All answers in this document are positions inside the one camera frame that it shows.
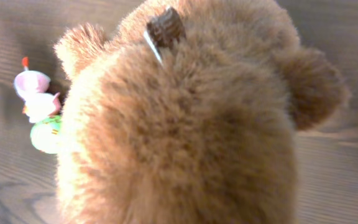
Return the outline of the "brown plush teddy bear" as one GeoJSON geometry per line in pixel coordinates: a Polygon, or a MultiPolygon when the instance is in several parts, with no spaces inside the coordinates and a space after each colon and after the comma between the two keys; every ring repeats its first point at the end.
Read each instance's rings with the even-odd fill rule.
{"type": "Polygon", "coordinates": [[[270,0],[145,1],[54,49],[62,223],[295,223],[294,135],[349,96],[270,0]]]}

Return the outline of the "pink and white duck toy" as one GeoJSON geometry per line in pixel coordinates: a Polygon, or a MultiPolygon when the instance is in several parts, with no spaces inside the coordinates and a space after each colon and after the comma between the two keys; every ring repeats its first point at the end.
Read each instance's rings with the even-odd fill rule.
{"type": "Polygon", "coordinates": [[[60,112],[60,92],[47,93],[51,79],[46,74],[29,69],[29,58],[21,61],[23,71],[14,79],[14,89],[19,98],[24,101],[22,113],[29,118],[30,123],[37,123],[60,112]]]}

